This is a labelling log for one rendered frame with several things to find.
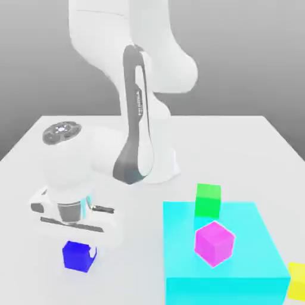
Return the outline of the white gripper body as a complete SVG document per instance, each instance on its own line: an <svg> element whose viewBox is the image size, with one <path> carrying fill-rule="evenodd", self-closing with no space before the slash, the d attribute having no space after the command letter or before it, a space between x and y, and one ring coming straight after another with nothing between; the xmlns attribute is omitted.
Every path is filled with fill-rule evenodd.
<svg viewBox="0 0 305 305"><path fill-rule="evenodd" d="M123 217L118 213L89 213L77 223L66 224L55 218L41 216L39 229L45 235L65 241L115 248L123 240Z"/></svg>

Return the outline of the small blue cube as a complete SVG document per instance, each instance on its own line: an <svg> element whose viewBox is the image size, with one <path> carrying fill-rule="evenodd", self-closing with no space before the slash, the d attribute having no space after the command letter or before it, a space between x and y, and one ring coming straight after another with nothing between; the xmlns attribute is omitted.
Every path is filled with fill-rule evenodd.
<svg viewBox="0 0 305 305"><path fill-rule="evenodd" d="M94 262L89 256L89 249L88 244L67 241L62 248L64 267L87 273Z"/></svg>

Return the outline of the small green cube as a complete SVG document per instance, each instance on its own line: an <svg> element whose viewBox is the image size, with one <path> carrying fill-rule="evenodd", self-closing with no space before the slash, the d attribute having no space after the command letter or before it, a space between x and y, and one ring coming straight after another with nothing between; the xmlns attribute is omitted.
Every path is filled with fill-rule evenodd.
<svg viewBox="0 0 305 305"><path fill-rule="evenodd" d="M218 219L221 206L221 186L198 183L195 198L195 217Z"/></svg>

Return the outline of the small magenta cube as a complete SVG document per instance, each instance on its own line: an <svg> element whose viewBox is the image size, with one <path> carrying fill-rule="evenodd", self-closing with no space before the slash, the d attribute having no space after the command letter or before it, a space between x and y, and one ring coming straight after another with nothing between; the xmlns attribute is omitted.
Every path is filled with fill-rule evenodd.
<svg viewBox="0 0 305 305"><path fill-rule="evenodd" d="M211 267L216 267L232 256L235 234L217 221L195 231L194 251Z"/></svg>

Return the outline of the small yellow cube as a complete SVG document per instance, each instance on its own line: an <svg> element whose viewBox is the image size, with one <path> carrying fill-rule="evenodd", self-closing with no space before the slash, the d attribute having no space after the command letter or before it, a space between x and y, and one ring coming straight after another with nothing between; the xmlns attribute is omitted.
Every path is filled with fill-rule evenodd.
<svg viewBox="0 0 305 305"><path fill-rule="evenodd" d="M293 300L305 301L305 264L290 262L288 271L291 277L288 297Z"/></svg>

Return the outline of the large cyan box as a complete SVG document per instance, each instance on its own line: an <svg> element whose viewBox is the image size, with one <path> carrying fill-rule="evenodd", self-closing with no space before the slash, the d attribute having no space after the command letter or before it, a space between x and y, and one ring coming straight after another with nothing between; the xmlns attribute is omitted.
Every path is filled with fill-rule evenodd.
<svg viewBox="0 0 305 305"><path fill-rule="evenodd" d="M290 274L254 203L223 203L217 220L235 235L230 258L211 267L195 253L193 202L163 203L165 305L284 305Z"/></svg>

